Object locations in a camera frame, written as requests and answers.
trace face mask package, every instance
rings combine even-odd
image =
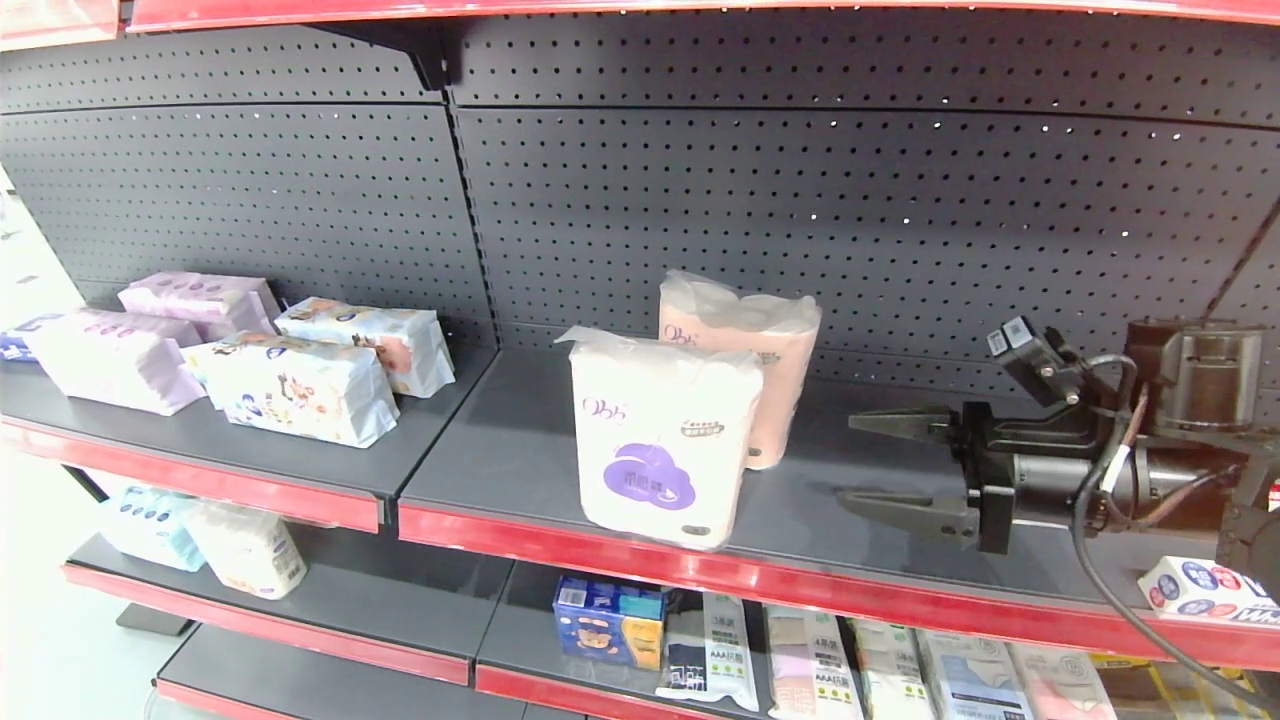
[[[81,309],[27,337],[64,395],[173,415],[205,396],[182,368],[179,348],[196,345],[191,323]]]
[[[1005,643],[916,630],[940,717],[1033,720]]]
[[[582,511],[593,523],[695,550],[728,539],[763,375],[750,352],[712,354],[572,328]]]
[[[934,720],[910,628],[846,618],[858,639],[858,666],[870,720]]]
[[[369,447],[399,416],[367,347],[241,332],[184,355],[214,406],[239,425]]]
[[[184,496],[129,486],[100,506],[102,537],[124,555],[195,573],[205,566],[205,557],[186,525],[193,503]]]
[[[262,278],[165,272],[116,293],[131,313],[178,318],[196,325],[204,342],[239,331],[275,333],[270,316],[280,305]]]
[[[680,270],[667,270],[660,292],[658,325],[663,342],[760,355],[764,389],[751,425],[746,466],[763,470],[777,465],[787,448],[822,310],[809,296],[739,297],[728,286]]]
[[[202,500],[186,519],[209,568],[229,588],[280,600],[307,574],[288,525],[275,512]]]
[[[701,702],[728,697],[744,710],[760,710],[741,600],[676,591],[662,669],[658,697]]]
[[[431,397],[453,382],[435,310],[385,310],[308,297],[275,319],[282,334],[372,347],[392,392]]]
[[[828,612],[764,606],[776,720],[863,720],[840,625]]]

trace blue box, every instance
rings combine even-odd
[[[561,648],[589,660],[662,669],[663,593],[636,585],[561,577],[556,624]]]

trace purple cloud logo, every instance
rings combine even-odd
[[[604,469],[604,486],[622,497],[663,510],[684,510],[698,498],[689,473],[657,445],[623,445],[613,457]]]

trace blue tissue package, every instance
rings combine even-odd
[[[659,670],[666,603],[655,589],[564,575],[553,603],[561,648],[589,660]]]
[[[61,318],[61,313],[47,313],[36,315],[26,323],[9,328],[0,333],[0,357],[17,360],[19,363],[37,363],[36,355],[27,347],[27,338],[31,333],[45,327],[50,320]]]

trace tissue package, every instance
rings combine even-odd
[[[307,574],[289,528],[275,512],[202,500],[186,520],[209,566],[229,588],[280,600]]]
[[[931,630],[915,637],[940,717],[1034,717],[1005,643]]]
[[[840,625],[828,612],[764,606],[777,720],[861,720]]]
[[[586,518],[698,550],[723,544],[763,383],[759,357],[588,328],[559,341],[577,343],[570,363]]]
[[[668,270],[662,283],[658,327],[663,342],[760,355],[764,389],[746,459],[753,470],[777,465],[787,448],[820,322],[822,311],[809,296],[739,297],[727,286],[680,270]]]
[[[872,720],[934,720],[910,628],[846,619],[858,638],[863,697]]]
[[[435,310],[387,310],[308,297],[275,319],[283,334],[372,347],[392,392],[431,397],[453,382]]]
[[[239,332],[184,355],[232,423],[369,447],[399,416],[369,347]]]
[[[102,502],[102,537],[134,557],[195,573],[205,559],[187,532],[195,501],[166,491],[129,486]]]
[[[1087,652],[1021,643],[1009,652],[1036,720],[1116,720]]]
[[[205,396],[182,368],[179,350],[198,342],[186,320],[90,309],[50,320],[27,337],[64,395],[157,415],[173,415]]]
[[[238,331],[274,333],[279,304],[262,278],[165,272],[129,283],[116,293],[131,313],[179,318],[211,342]]]

